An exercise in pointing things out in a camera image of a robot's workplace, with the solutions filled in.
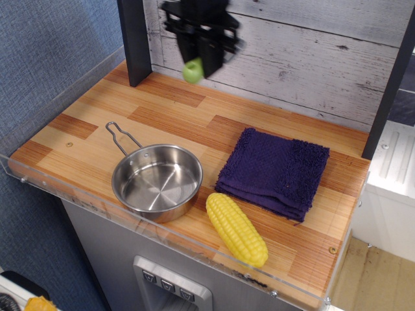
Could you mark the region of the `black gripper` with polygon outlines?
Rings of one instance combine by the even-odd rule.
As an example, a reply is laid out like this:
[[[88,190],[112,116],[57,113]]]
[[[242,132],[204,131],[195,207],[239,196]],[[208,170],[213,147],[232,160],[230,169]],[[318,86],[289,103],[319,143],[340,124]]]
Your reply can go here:
[[[175,34],[184,63],[202,59],[208,78],[243,47],[240,23],[227,12],[229,1],[164,1],[165,29]]]

